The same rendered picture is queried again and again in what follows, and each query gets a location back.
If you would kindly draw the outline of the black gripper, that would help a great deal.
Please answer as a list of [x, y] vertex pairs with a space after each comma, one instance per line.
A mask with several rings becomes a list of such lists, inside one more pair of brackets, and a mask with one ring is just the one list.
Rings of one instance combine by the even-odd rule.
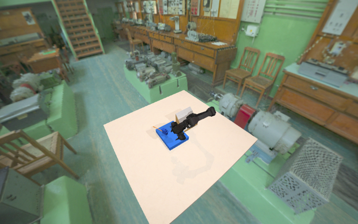
[[[177, 126], [177, 125], [178, 125], [177, 122], [172, 122], [172, 123], [171, 123], [172, 128], [175, 127], [175, 126]], [[184, 128], [184, 129], [186, 129], [186, 128]], [[183, 130], [184, 130], [184, 129], [183, 129]], [[183, 130], [180, 131], [180, 133], [179, 133], [180, 136], [179, 136], [176, 140], [181, 140], [181, 141], [182, 141], [182, 140], [185, 140], [185, 139], [186, 139], [185, 135], [183, 135], [183, 134], [181, 133], [181, 132], [183, 132]]]

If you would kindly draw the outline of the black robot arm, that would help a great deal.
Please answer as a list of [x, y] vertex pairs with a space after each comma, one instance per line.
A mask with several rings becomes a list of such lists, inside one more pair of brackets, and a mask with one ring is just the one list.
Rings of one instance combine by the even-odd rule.
[[186, 127], [187, 127], [187, 129], [192, 128], [200, 120], [207, 118], [209, 116], [211, 116], [211, 117], [215, 116], [215, 114], [216, 114], [216, 111], [215, 111], [214, 107], [212, 107], [212, 106], [209, 107], [205, 112], [201, 112], [199, 114], [192, 113], [192, 114], [188, 115], [183, 122], [181, 122], [177, 126], [173, 127], [172, 132], [174, 134], [178, 135], [180, 133], [180, 131], [182, 131], [184, 128], [186, 128]]

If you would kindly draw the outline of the blue flat deck plate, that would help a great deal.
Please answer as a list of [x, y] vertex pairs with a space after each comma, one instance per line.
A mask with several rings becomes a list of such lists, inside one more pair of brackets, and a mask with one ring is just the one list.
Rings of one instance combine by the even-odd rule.
[[[172, 121], [172, 122], [174, 122], [174, 121]], [[177, 134], [174, 134], [173, 132], [171, 132], [171, 129], [172, 129], [171, 123], [172, 122], [167, 123], [167, 124], [159, 127], [158, 129], [155, 129], [157, 135], [165, 143], [165, 145], [168, 147], [169, 150], [172, 150], [175, 147], [177, 147], [178, 145], [181, 145], [184, 142], [186, 142], [187, 140], [189, 140], [189, 136], [184, 131], [181, 132], [181, 133], [183, 135], [185, 135], [186, 139], [182, 140], [182, 141], [181, 140], [176, 140], [180, 136], [180, 134], [177, 135]], [[168, 131], [167, 135], [164, 135], [162, 133], [162, 131], [160, 131], [162, 128], [167, 129], [167, 131]]]

